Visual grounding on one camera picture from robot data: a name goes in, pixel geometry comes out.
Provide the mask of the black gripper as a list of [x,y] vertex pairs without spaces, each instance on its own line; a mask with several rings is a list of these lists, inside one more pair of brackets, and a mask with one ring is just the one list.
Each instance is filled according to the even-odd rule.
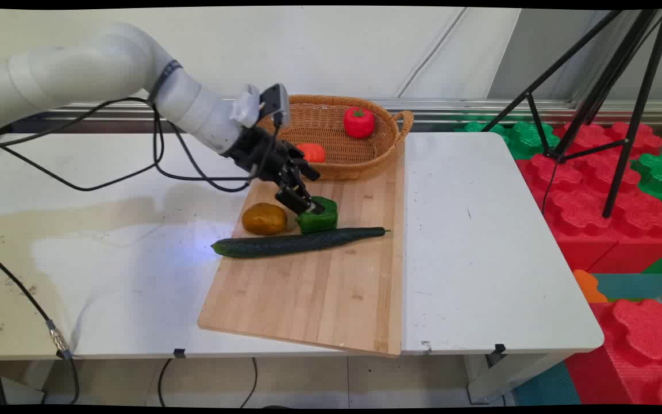
[[317,181],[321,173],[305,159],[305,153],[263,128],[241,128],[234,144],[224,153],[250,178],[278,185],[276,200],[296,215],[315,213],[316,204],[302,177]]

